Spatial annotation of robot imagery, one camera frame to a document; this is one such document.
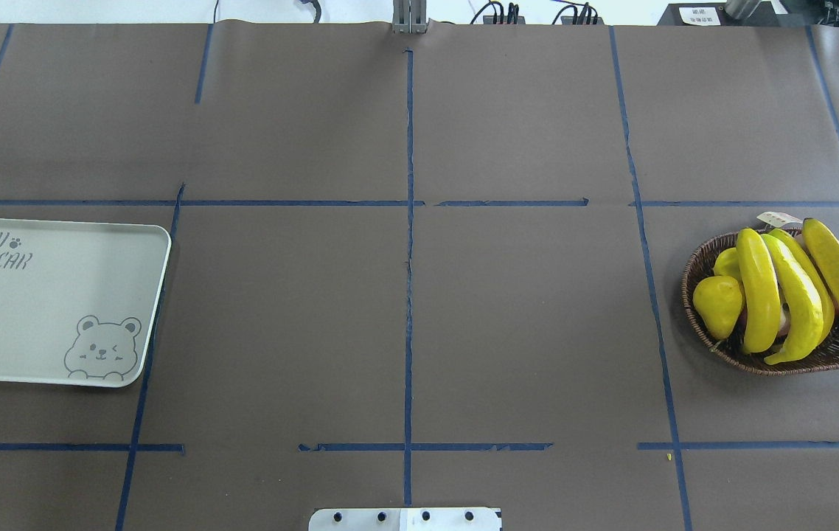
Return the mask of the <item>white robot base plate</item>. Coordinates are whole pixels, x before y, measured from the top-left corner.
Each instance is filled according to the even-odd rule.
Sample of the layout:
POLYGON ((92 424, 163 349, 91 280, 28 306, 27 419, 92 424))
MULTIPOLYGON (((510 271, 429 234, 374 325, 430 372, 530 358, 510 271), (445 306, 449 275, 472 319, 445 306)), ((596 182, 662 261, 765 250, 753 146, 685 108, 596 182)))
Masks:
POLYGON ((503 530, 498 508, 325 508, 312 514, 308 530, 503 530))

